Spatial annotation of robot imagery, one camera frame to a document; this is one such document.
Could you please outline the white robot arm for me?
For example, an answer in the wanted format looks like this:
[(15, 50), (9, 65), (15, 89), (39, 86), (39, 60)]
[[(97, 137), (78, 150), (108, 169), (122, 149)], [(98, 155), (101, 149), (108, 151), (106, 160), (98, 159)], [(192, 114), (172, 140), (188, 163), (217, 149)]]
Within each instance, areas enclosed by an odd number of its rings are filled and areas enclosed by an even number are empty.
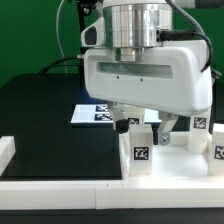
[(211, 44), (196, 26), (175, 31), (178, 0), (104, 0), (101, 17), (81, 35), (88, 94), (108, 102), (115, 129), (128, 129), (126, 105), (159, 112), (158, 142), (170, 142), (179, 116), (212, 104)]

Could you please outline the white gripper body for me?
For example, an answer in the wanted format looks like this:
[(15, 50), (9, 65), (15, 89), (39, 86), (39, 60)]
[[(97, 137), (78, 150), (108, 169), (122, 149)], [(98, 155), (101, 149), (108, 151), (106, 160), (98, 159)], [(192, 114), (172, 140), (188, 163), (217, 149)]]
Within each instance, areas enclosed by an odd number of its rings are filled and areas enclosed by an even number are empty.
[(208, 47), (203, 40), (165, 41), (146, 49), (136, 63), (116, 61), (115, 50), (103, 46), (103, 18), (86, 28), (81, 39), (88, 36), (96, 41), (84, 55), (91, 97), (187, 117), (211, 106), (212, 78), (205, 66)]

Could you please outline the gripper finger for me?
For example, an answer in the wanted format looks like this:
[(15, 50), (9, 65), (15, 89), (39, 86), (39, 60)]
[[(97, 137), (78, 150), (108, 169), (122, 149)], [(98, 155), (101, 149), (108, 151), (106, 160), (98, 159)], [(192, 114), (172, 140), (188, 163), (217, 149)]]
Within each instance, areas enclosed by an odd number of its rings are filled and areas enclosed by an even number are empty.
[(125, 114), (124, 105), (117, 102), (109, 102), (108, 109), (113, 120), (113, 129), (119, 134), (127, 133), (129, 120)]
[(168, 145), (170, 143), (170, 132), (175, 126), (178, 116), (173, 113), (160, 112), (159, 119), (161, 123), (158, 128), (158, 143), (161, 146)]

